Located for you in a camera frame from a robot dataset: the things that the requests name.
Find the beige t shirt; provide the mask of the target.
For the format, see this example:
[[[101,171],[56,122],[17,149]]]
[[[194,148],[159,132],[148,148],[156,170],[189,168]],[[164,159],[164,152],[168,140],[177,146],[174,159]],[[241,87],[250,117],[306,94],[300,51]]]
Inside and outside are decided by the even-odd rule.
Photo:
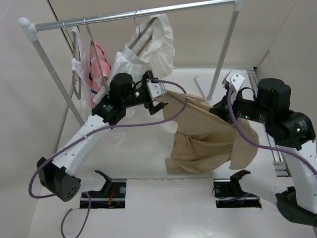
[[[178,124],[170,158],[165,160],[168,174],[208,174],[226,162],[229,169],[242,170],[256,157],[258,148],[233,125],[211,114],[204,98],[167,91],[158,101],[167,103],[163,117]]]

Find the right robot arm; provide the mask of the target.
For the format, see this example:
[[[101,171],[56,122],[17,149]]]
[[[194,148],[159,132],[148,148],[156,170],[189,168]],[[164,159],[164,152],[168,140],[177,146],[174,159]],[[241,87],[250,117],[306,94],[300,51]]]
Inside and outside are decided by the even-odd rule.
[[[244,99],[243,79],[225,79],[226,95],[210,109],[225,122],[237,124],[246,119],[264,125],[290,171],[293,185],[287,188],[259,179],[241,170],[230,178],[234,195],[253,194],[275,205],[289,222],[317,225],[316,134],[310,118],[290,109],[291,88],[276,78],[262,79],[252,100]]]

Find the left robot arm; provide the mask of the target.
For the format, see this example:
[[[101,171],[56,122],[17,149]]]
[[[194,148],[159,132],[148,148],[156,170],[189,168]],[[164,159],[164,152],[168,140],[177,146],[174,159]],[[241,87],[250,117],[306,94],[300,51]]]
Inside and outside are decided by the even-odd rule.
[[[151,115],[166,103],[154,100],[166,93],[164,84],[146,71],[138,82],[128,73],[118,73],[110,82],[109,92],[92,109],[84,125],[60,151],[36,164],[40,183],[52,196],[70,201],[79,191],[81,180],[75,171],[94,145],[126,116],[128,108],[143,105]]]

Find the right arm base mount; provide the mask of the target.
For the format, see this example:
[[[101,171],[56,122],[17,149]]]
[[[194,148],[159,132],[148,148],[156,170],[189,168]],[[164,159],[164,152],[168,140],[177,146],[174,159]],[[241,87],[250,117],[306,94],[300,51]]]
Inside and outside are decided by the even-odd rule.
[[[250,173],[241,170],[230,178],[213,180],[212,194],[215,197],[216,208],[262,208],[260,198],[242,191],[239,184],[239,180]]]

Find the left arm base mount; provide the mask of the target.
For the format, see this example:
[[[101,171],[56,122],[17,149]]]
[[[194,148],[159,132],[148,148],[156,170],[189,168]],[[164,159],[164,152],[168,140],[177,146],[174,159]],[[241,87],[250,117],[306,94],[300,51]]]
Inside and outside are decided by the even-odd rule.
[[[103,186],[98,190],[89,190],[91,209],[124,209],[127,179],[112,179],[105,173],[95,170],[104,179]]]

